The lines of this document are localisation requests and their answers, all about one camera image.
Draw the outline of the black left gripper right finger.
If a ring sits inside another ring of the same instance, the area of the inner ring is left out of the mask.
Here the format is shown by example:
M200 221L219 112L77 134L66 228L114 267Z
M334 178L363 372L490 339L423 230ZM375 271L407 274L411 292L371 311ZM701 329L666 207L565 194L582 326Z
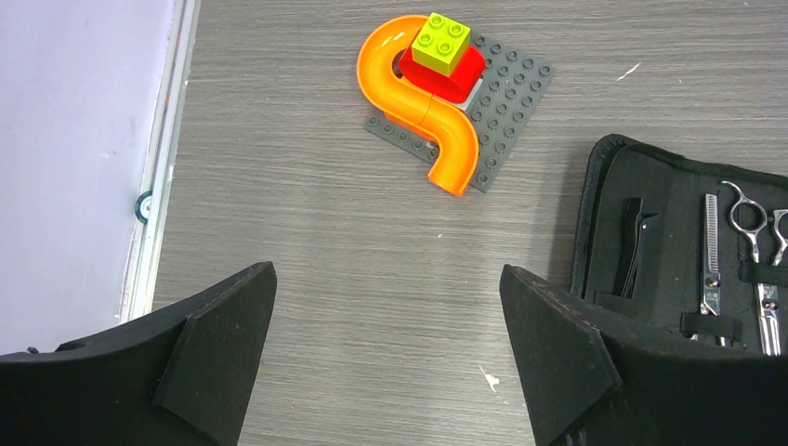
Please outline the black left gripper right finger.
M499 291L539 445L783 445L787 360L694 342L526 269Z

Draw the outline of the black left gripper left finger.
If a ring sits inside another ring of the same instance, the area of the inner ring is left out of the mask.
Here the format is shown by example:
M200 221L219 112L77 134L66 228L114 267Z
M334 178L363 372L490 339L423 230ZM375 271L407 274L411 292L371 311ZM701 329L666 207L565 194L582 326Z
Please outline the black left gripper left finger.
M114 328L1 359L5 445L234 445L277 275L259 262Z

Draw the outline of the black hair clip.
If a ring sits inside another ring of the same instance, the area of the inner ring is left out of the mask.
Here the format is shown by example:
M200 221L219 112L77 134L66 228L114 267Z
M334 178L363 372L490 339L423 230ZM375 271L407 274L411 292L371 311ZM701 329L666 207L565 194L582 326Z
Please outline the black hair clip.
M637 273L645 245L654 232L654 224L659 220L658 213L643 210L642 197L628 198L624 206L622 223L622 251L616 272L613 292L623 298L632 298Z

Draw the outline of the black tool pouch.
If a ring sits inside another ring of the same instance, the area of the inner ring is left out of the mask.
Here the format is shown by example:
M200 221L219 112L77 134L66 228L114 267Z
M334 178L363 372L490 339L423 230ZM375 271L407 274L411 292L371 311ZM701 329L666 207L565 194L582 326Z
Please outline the black tool pouch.
M769 213L787 210L787 179L732 164L694 161L682 155L611 134L596 143L586 168L572 263L571 292L593 304L674 335L762 352L755 283L776 284L779 292L781 354L787 350L787 249L779 266L770 227L758 236L761 261L750 257L748 240L729 224L736 192L729 180ZM719 316L699 311L703 197L718 197ZM632 298L613 292L622 251L622 223L628 198L642 197L646 213L658 213ZM736 210L749 229L760 222L749 206Z

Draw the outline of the silver hair scissors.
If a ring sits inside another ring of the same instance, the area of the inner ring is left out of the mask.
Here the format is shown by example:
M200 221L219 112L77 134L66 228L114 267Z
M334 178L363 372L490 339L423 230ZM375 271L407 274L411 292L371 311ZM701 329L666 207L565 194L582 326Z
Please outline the silver hair scissors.
M721 274L718 261L718 197L705 193L701 225L701 292L699 311L703 316L719 316Z

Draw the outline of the silver thinning scissors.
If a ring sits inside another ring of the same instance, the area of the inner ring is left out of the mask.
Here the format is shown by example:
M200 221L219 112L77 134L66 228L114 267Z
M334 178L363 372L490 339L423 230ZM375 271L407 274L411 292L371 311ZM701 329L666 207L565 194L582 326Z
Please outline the silver thinning scissors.
M751 260L756 266L767 265L767 263L761 261L758 236L764 228L770 227L772 236L778 243L777 252L773 256L770 265L773 267L779 266L787 249L787 237L781 232L781 220L787 216L787 210L775 209L769 213L760 203L748 198L735 183L729 180L722 180L721 184L732 188L737 194L736 201L729 209L729 224L748 240ZM749 229L743 227L736 216L736 210L739 207L746 206L754 208L760 216L760 222ZM762 352L768 356L779 356L781 355L781 329L778 286L763 281L756 282L755 298Z

